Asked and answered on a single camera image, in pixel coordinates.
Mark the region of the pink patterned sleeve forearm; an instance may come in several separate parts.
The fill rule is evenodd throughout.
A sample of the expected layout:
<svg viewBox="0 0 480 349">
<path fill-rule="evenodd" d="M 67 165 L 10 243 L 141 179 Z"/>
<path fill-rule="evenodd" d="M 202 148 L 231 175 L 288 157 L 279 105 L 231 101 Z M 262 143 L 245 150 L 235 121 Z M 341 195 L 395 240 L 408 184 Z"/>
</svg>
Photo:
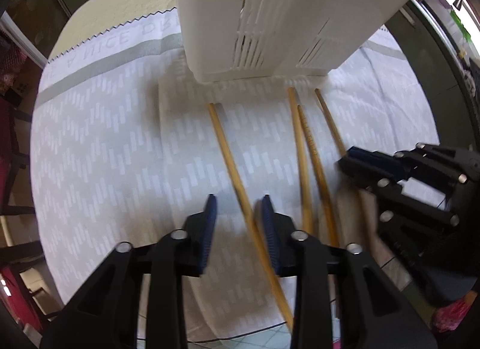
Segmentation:
<svg viewBox="0 0 480 349">
<path fill-rule="evenodd" d="M 456 302 L 444 308 L 436 309 L 431 318 L 432 328 L 439 333 L 454 331 L 473 306 L 477 296 L 478 293 L 471 290 Z"/>
</svg>

